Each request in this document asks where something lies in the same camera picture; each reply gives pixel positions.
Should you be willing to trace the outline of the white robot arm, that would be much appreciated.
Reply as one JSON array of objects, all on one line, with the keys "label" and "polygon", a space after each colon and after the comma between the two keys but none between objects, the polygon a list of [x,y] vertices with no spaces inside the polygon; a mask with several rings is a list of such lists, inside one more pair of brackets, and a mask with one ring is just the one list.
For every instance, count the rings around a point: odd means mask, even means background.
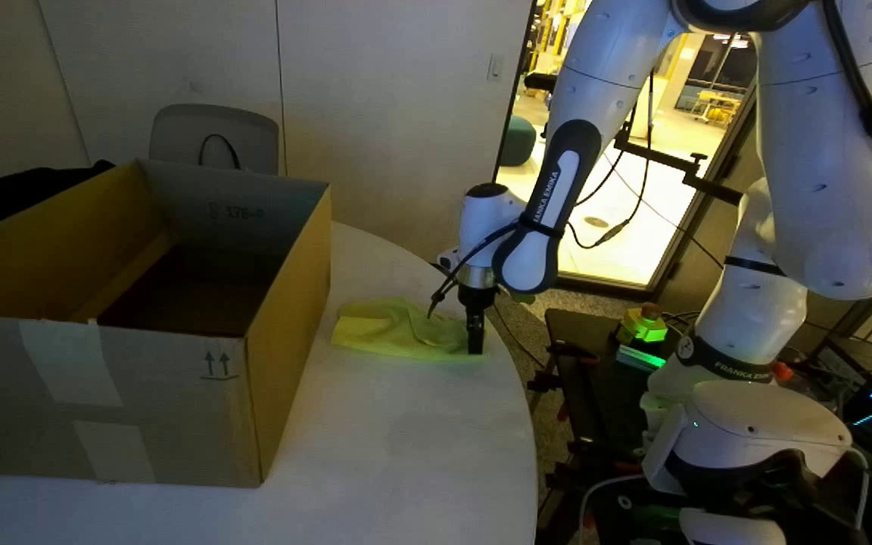
[{"label": "white robot arm", "polygon": [[592,0],[563,58],[530,196],[465,190],[444,283],[477,334],[493,292],[558,278],[570,213],[684,29],[756,40],[761,179],[693,326],[643,395],[643,479],[687,545],[790,545],[851,431],[773,363],[812,298],[872,299],[872,0]]}]

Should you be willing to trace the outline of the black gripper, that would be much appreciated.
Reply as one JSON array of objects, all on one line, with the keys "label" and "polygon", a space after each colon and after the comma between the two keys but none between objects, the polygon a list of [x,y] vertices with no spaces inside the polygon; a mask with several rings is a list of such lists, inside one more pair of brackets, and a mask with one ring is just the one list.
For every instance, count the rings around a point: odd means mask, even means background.
[{"label": "black gripper", "polygon": [[459,285],[456,299],[465,313],[465,352],[483,353],[484,352],[484,313],[493,307],[497,292]]}]

